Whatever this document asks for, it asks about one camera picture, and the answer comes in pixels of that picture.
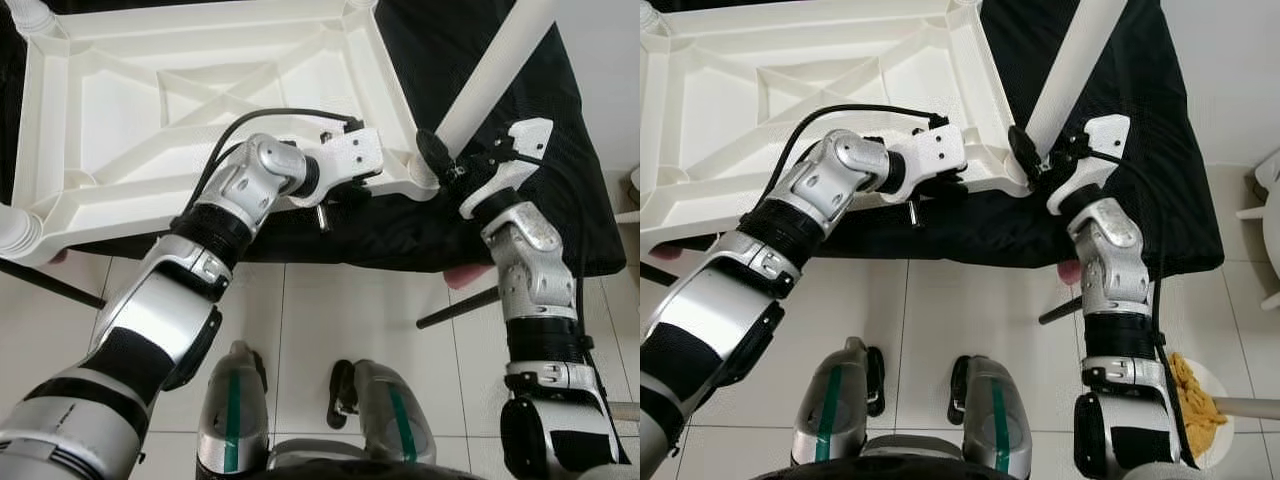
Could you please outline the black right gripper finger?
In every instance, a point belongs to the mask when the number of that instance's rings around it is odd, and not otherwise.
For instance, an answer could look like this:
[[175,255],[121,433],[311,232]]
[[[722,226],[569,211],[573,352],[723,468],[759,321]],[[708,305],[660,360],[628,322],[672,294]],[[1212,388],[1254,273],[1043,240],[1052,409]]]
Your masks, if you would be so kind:
[[1023,128],[1010,125],[1007,128],[1007,141],[1011,154],[1027,180],[1041,180],[1041,177],[1044,174],[1044,159],[1038,154],[1030,136]]
[[443,141],[430,131],[417,131],[415,136],[425,166],[439,182],[456,182],[460,177],[456,159]]

